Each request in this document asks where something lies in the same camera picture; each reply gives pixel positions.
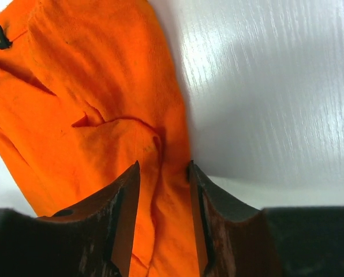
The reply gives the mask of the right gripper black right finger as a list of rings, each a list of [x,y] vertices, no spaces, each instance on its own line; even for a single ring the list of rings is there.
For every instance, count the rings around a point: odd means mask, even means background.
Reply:
[[[188,166],[201,276],[344,276],[344,207],[255,209]]]

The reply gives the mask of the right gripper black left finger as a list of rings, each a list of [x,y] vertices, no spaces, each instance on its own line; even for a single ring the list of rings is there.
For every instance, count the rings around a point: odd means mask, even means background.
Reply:
[[[0,208],[0,276],[128,276],[140,166],[53,216]]]

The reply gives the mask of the orange t shirt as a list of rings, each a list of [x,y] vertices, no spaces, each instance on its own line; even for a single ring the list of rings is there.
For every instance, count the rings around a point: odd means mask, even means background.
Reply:
[[[198,276],[185,105],[147,1],[13,1],[0,12],[0,156],[38,216],[140,165],[131,276]]]

